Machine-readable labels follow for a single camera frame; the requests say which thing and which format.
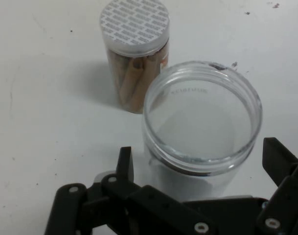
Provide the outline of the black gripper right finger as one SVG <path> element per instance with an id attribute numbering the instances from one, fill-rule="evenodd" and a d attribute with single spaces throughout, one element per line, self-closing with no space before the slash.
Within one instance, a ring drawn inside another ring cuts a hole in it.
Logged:
<path id="1" fill-rule="evenodd" d="M 256 220 L 260 235 L 298 235 L 298 158 L 278 139 L 263 141 L 262 166 L 277 190 Z"/>

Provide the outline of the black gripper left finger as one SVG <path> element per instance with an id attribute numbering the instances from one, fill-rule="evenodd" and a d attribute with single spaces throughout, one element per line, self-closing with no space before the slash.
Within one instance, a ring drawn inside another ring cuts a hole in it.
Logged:
<path id="1" fill-rule="evenodd" d="M 107 225 L 118 235 L 215 235 L 207 217 L 152 186 L 134 183 L 132 150 L 120 149 L 116 170 L 87 188 L 60 187 L 45 234 L 90 235 Z"/>

